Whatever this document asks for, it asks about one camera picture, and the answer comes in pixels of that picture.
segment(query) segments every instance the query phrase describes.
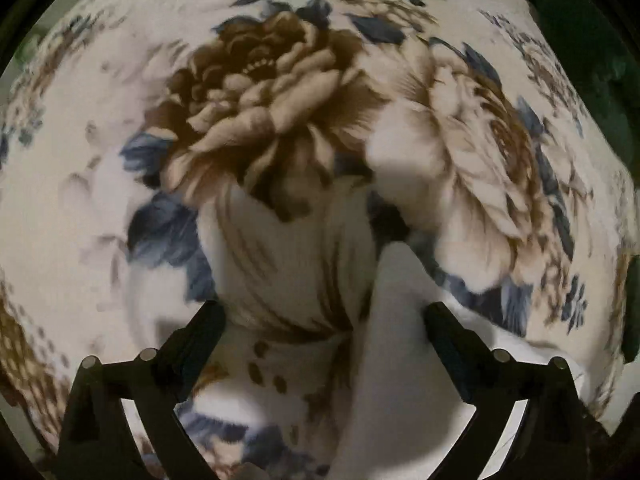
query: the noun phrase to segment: bedspread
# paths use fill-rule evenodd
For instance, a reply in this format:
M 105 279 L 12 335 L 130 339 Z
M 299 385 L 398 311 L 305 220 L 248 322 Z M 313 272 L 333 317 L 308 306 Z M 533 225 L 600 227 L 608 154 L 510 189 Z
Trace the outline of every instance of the bedspread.
M 221 478 L 325 476 L 395 240 L 583 366 L 596 415 L 622 368 L 633 185 L 526 0 L 83 0 L 14 86 L 0 171 L 0 364 L 54 448 L 82 358 L 217 296 L 178 418 Z

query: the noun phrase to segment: metal screw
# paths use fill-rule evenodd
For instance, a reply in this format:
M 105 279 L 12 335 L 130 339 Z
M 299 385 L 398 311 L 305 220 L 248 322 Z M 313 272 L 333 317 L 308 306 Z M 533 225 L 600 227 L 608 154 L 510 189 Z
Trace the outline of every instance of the metal screw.
M 494 355 L 494 359 L 500 363 L 508 363 L 511 361 L 511 354 L 503 348 L 496 348 L 492 354 Z
M 566 370 L 569 367 L 566 361 L 558 356 L 551 359 L 551 362 L 554 364 L 556 368 L 559 368 L 560 370 Z
M 151 359 L 156 357 L 157 353 L 158 350 L 156 350 L 155 348 L 145 348 L 142 352 L 140 352 L 140 359 L 142 359 L 143 361 L 151 361 Z
M 98 358 L 94 355 L 88 355 L 80 363 L 82 368 L 89 369 L 98 362 Z

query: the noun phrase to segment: white cloth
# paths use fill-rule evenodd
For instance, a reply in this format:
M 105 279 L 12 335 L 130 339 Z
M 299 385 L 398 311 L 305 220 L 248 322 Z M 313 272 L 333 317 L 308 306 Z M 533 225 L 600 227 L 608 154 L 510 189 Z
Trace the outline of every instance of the white cloth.
M 427 342 L 420 313 L 434 301 L 447 304 L 460 323 L 474 330 L 490 349 L 504 348 L 518 361 L 539 364 L 562 356 L 569 363 L 578 393 L 588 388 L 587 375 L 568 355 L 534 348 L 447 300 L 408 246 L 391 244 L 383 251 L 353 411 L 330 480 L 424 480 L 471 419 L 475 408 L 462 402 Z M 482 478 L 500 469 L 525 406 L 526 401 L 516 403 Z

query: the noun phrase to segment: printed flower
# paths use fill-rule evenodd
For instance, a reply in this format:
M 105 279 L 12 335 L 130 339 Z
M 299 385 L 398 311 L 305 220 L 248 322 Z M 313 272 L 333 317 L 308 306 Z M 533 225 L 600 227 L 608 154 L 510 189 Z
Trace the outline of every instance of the printed flower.
M 227 177 L 283 221 L 304 216 L 333 179 L 337 152 L 362 156 L 384 99 L 354 66 L 362 42 L 292 12 L 229 20 L 168 82 L 146 131 L 176 140 L 161 183 L 199 207 Z
M 370 58 L 395 97 L 367 145 L 378 190 L 410 227 L 438 231 L 437 263 L 470 291 L 509 274 L 538 282 L 552 223 L 529 134 L 484 57 L 432 43 L 410 38 Z

